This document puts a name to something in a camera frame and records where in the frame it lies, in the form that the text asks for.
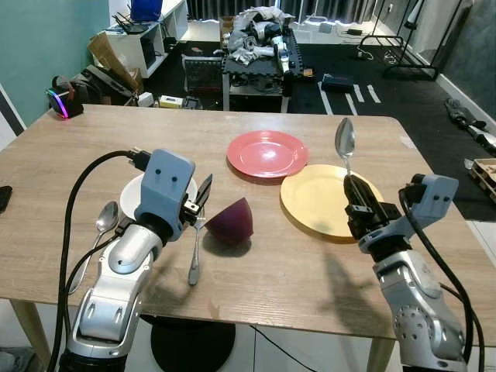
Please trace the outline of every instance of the metal rack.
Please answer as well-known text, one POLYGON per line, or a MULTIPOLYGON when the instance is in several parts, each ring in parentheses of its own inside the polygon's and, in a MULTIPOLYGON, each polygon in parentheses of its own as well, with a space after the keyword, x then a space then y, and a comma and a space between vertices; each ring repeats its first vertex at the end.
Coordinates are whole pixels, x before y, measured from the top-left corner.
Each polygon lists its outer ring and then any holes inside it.
POLYGON ((396 68, 415 68, 415 69, 432 71, 433 74, 428 74, 428 76, 430 76, 431 80, 433 80, 433 81, 439 75, 439 69, 438 69, 438 67, 434 66, 433 63, 435 62, 436 57, 438 56, 438 53, 439 53, 439 49, 443 45, 443 43, 444 43, 444 41, 448 35, 448 32, 451 29, 451 25, 453 24, 453 21, 456 18, 456 14, 458 13, 458 11, 460 9, 460 6, 461 6, 463 0, 458 1, 458 4, 456 5, 454 12, 453 12, 451 18, 449 19, 450 21, 448 22, 448 26, 446 27, 446 29, 444 31, 443 37, 441 38, 441 41, 439 42, 439 45, 436 48, 436 52, 434 53, 434 56, 432 57, 431 62, 429 64, 426 64, 425 60, 421 59, 420 57, 415 55, 415 53, 411 52, 410 50, 408 51, 408 58, 410 61, 408 61, 405 57, 405 54, 407 53, 407 49, 408 49, 408 43, 410 42, 410 39, 412 38, 412 34, 417 29, 417 22, 419 20, 420 13, 422 13, 422 9, 423 9, 424 4, 425 4, 425 0, 421 0, 421 1, 422 1, 422 3, 420 5, 419 11, 418 11, 418 13, 415 17, 415 21, 412 25, 407 26, 406 24, 404 24, 404 21, 407 18, 408 9, 409 9, 410 4, 412 2, 412 0, 408 0, 408 4, 406 5, 405 12, 403 13, 403 17, 401 18, 401 22, 399 24, 398 31, 396 32, 396 35, 374 35, 376 28, 377 28, 377 24, 379 23, 379 19, 381 18, 381 13, 384 9, 384 3, 386 2, 386 0, 382 0, 381 7, 379 8, 379 14, 377 15, 377 19, 375 21, 374 30, 372 31, 372 33, 370 35, 365 36, 359 45, 359 50, 360 50, 363 48, 363 42, 365 40, 373 38, 373 39, 376 39, 377 41, 379 41, 380 39, 387 40, 391 46, 399 48, 400 53, 398 53, 396 55, 397 62, 384 70, 384 73, 383 73, 384 76, 386 76, 390 71, 392 71, 396 68), (408 34, 408 38, 407 38, 406 42, 405 42, 404 38, 402 36, 400 36, 400 31, 401 31, 401 28, 403 26, 410 29, 410 32, 408 34), (391 40, 395 40, 398 45, 393 44, 391 42, 391 40))

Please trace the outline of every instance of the plate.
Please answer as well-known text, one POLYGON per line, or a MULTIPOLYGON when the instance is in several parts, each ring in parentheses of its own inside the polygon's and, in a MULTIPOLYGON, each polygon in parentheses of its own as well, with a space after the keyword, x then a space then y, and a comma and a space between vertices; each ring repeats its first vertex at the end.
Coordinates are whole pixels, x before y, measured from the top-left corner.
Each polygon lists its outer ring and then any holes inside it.
MULTIPOLYGON (((377 200, 381 193, 365 178, 377 200)), ((301 172, 286 177, 281 185, 281 200, 288 212, 306 227, 339 238, 352 237, 344 208, 348 199, 343 181, 346 169, 327 164, 308 165, 301 172)))
MULTIPOLYGON (((138 177, 134 177, 121 192, 121 209, 124 214, 131 219, 134 219, 134 210, 138 208, 138 205, 140 205, 141 202, 141 180, 143 179, 143 176, 144 173, 140 174, 138 177)), ((186 192, 188 193, 188 200, 196 200, 198 186, 193 178, 189 182, 186 192)))
POLYGON ((258 130, 236 137, 229 144, 227 159, 244 174, 276 178, 298 173, 307 163, 308 151, 289 134, 258 130))

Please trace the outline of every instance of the pink plate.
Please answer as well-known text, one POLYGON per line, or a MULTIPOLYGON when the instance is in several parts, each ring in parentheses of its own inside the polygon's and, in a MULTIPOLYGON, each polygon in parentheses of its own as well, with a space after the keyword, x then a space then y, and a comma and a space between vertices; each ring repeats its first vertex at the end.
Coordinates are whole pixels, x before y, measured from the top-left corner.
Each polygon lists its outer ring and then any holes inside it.
POLYGON ((244 174, 276 178, 298 173, 307 163, 308 151, 289 134, 258 130, 236 137, 229 144, 227 159, 244 174))

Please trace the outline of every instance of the metal fork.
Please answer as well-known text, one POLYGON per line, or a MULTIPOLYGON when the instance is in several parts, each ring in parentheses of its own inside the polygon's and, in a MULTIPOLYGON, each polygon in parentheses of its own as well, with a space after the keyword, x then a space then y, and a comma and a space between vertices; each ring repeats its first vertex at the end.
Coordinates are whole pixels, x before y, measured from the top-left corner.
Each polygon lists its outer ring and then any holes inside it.
POLYGON ((189 267, 188 283, 189 285, 196 285, 198 277, 200 276, 200 267, 198 265, 198 245, 200 240, 200 230, 205 224, 205 207, 200 211, 200 216, 196 219, 193 228, 196 230, 195 237, 195 250, 193 250, 193 258, 191 259, 191 266, 189 267))

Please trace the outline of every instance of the teal wall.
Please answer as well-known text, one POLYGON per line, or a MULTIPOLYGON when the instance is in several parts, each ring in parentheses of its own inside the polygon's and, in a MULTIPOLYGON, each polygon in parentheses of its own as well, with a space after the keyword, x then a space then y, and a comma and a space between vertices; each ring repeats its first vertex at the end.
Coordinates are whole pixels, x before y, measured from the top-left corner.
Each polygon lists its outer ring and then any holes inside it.
POLYGON ((89 39, 109 24, 108 0, 3 0, 0 83, 27 126, 48 109, 55 75, 90 62, 89 39))

